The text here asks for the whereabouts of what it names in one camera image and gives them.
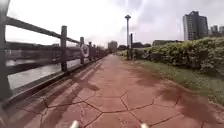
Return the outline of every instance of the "hedge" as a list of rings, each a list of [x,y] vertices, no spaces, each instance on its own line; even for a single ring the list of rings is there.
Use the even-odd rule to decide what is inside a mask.
[[[204,38],[182,43],[170,43],[144,49],[134,49],[136,59],[147,59],[173,66],[200,70],[210,75],[224,76],[224,38]]]

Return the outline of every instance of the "sky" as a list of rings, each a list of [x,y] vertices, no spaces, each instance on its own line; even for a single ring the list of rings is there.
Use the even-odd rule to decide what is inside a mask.
[[[111,40],[126,44],[126,20],[134,41],[183,40],[182,17],[191,11],[208,18],[208,25],[224,25],[224,0],[11,0],[8,16],[85,43],[106,46]],[[59,43],[57,38],[7,26],[6,40],[38,44]]]

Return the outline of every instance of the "street lamp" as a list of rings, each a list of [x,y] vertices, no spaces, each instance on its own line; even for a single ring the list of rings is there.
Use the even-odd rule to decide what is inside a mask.
[[[129,60],[129,19],[131,16],[126,15],[125,19],[127,20],[127,60]]]

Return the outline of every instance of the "river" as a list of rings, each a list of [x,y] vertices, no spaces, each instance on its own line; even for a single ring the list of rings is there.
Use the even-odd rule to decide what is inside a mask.
[[[17,64],[22,63],[31,63],[35,62],[35,60],[9,60],[6,62],[7,66],[13,66]],[[75,65],[80,64],[80,60],[72,60],[67,62],[68,68],[71,68]],[[44,78],[46,76],[49,76],[51,74],[57,73],[61,71],[61,65],[60,64],[52,64],[52,65],[46,65],[43,67],[39,67],[36,69],[31,69],[28,71],[11,74],[8,76],[9,84],[11,89],[16,89],[19,87],[22,87],[24,85],[27,85],[33,81],[36,81],[40,78]]]

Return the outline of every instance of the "building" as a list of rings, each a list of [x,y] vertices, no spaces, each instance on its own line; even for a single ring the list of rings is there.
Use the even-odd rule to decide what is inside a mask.
[[[211,26],[211,28],[209,30],[209,36],[210,37],[220,37],[221,36],[221,34],[219,33],[217,25]]]
[[[211,32],[212,32],[212,33],[217,33],[217,32],[218,32],[218,26],[217,26],[217,25],[213,25],[213,26],[211,27]]]
[[[117,52],[117,42],[116,41],[111,41],[108,43],[108,50],[110,53],[115,53]]]
[[[224,34],[224,26],[220,26],[220,27],[219,27],[219,32],[220,32],[221,34]]]
[[[196,40],[208,36],[208,23],[205,16],[198,11],[192,11],[183,16],[184,40]]]

